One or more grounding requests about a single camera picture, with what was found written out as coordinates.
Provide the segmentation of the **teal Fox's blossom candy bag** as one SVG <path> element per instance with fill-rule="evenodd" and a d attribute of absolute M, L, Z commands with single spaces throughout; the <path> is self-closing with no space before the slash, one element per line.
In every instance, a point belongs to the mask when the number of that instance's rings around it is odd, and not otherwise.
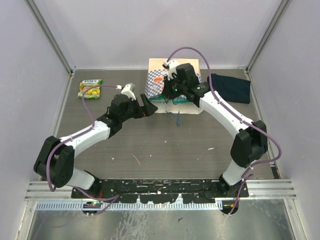
<path fill-rule="evenodd" d="M 163 95 L 158 95 L 158 96 L 150 97 L 149 101 L 155 102 L 155 103 L 161 103 L 161 104 L 168 104 L 169 102 L 172 102 L 174 105 L 185 104 L 189 102 L 184 95 L 180 95 L 174 99 L 169 99 Z"/>

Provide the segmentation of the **green Fox's spring tea candy bag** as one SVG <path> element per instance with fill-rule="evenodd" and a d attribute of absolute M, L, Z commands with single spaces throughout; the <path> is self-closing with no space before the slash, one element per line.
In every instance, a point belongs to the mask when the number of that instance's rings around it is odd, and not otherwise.
<path fill-rule="evenodd" d="M 81 99 L 84 93 L 84 99 L 93 100 L 99 99 L 101 95 L 100 85 L 103 83 L 102 79 L 87 79 L 79 83 L 79 92 L 77 98 Z"/>

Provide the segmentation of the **blue checkered paper bag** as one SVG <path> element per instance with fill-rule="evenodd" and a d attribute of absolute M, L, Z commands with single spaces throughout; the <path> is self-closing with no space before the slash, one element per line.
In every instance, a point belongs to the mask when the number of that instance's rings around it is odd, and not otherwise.
<path fill-rule="evenodd" d="M 144 94 L 157 107 L 157 114 L 198 115 L 202 110 L 183 93 L 201 82 L 197 59 L 150 58 Z"/>

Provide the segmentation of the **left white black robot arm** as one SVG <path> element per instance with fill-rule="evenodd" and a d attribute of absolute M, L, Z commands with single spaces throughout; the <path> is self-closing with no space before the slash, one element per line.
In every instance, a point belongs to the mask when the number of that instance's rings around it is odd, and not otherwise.
<path fill-rule="evenodd" d="M 70 186 L 88 198 L 97 197 L 101 191 L 101 180 L 85 170 L 75 168 L 75 158 L 97 144 L 114 136 L 129 119 L 140 119 L 153 115 L 158 108 L 141 94 L 143 105 L 125 94 L 117 94 L 105 114 L 90 126 L 66 137 L 49 136 L 33 166 L 33 170 L 46 179 L 52 190 Z"/>

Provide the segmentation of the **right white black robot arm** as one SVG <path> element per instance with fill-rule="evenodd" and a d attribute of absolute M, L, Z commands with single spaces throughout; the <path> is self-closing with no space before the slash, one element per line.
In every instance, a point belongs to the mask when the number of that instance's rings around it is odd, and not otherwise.
<path fill-rule="evenodd" d="M 216 90 L 211 90 L 208 82 L 200 82 L 190 63 L 179 64 L 169 60 L 162 66 L 167 70 L 162 95 L 170 100 L 185 96 L 189 102 L 213 116 L 234 138 L 231 162 L 218 180 L 220 193 L 231 197 L 238 190 L 245 171 L 268 151 L 266 125 L 261 120 L 254 122 L 241 115 Z"/>

